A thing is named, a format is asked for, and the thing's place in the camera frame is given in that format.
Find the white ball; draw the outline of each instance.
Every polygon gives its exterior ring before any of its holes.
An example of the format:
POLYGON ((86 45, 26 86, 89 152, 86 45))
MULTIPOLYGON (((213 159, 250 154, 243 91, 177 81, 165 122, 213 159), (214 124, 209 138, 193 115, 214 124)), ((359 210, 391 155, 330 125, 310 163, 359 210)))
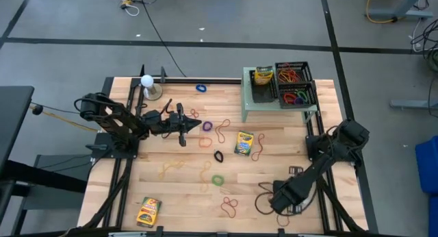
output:
POLYGON ((141 79, 142 86, 151 87, 153 85, 153 78, 150 75, 144 75, 141 79))

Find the black basket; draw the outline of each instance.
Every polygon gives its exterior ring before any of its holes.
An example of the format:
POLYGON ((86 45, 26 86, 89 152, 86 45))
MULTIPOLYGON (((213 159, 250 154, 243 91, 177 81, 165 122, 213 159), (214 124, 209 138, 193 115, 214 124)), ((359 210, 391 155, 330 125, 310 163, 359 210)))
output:
POLYGON ((254 83, 254 70, 249 71, 251 78, 251 93, 253 94, 253 101, 255 103, 270 103, 277 98, 277 89, 274 77, 271 78, 269 83, 264 85, 256 85, 254 83))
POLYGON ((316 85, 315 82, 303 82, 303 83, 290 83, 290 84, 281 84, 277 85, 277 90, 279 92, 279 101, 280 101, 280 107, 285 108, 308 108, 312 105, 316 104, 316 85), (301 97, 302 99, 305 99, 301 96, 301 94, 304 94, 307 98, 306 102, 303 102, 302 104, 299 102, 296 103, 287 103, 284 100, 285 94, 293 94, 296 97, 301 97))
POLYGON ((279 73, 281 71, 293 70, 299 76, 298 82, 311 82, 312 74, 310 73, 309 64, 307 62, 279 62, 275 64, 275 77, 278 84, 290 84, 289 82, 281 82, 279 73))

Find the green platform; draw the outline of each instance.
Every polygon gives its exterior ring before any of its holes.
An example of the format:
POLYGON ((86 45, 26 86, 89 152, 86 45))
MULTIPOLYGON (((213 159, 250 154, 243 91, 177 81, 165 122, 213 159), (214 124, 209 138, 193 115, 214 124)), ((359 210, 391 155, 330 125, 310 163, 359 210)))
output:
POLYGON ((251 94, 251 78, 249 71, 255 70, 255 67, 245 67, 242 76, 241 95, 242 95, 242 122, 246 122, 246 117, 250 111, 295 111, 302 112, 302 121, 307 123, 310 118, 318 111, 316 105, 312 105, 308 108, 280 108, 280 102, 278 99, 271 103, 254 103, 253 95, 251 94))

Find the green rubber band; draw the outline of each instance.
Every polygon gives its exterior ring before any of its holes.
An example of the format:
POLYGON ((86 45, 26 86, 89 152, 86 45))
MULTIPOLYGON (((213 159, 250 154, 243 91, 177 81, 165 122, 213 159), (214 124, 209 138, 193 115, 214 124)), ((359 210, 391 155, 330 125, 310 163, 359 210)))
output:
POLYGON ((221 186, 221 185, 223 185, 225 183, 225 179, 221 175, 213 175, 213 177, 211 178, 211 182, 215 186, 221 186))
POLYGON ((307 102, 307 95, 306 95, 306 93, 304 93, 304 92, 302 92, 302 91, 299 91, 299 92, 297 92, 296 94, 297 94, 299 97, 301 97, 302 100, 304 100, 305 103, 307 102))

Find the plastic crate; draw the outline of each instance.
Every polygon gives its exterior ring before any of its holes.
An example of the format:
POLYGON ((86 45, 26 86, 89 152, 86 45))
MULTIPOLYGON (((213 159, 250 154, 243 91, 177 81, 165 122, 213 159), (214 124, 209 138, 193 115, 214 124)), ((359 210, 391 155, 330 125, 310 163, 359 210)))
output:
POLYGON ((280 108, 308 108, 316 104, 316 94, 315 94, 315 82, 306 83, 292 83, 292 84, 277 84, 278 96, 280 101, 280 108), (286 93, 292 93, 298 95, 297 92, 303 92, 307 97, 307 102, 303 104, 293 104, 286 103, 284 100, 284 95, 286 93))
POLYGON ((429 236, 438 236, 438 196, 429 198, 429 236))
POLYGON ((254 74, 254 70, 249 71, 253 101, 255 103, 270 103, 277 99, 274 77, 271 78, 268 84, 258 86, 254 83, 254 74))
POLYGON ((281 82, 279 79, 279 73, 281 71, 293 70, 301 79, 299 82, 311 82, 313 80, 310 73, 309 64, 307 62, 278 62, 275 64, 275 77, 278 84, 290 84, 287 82, 281 82))
POLYGON ((428 142, 415 146, 418 173, 422 190, 430 194, 438 194, 438 136, 428 142))

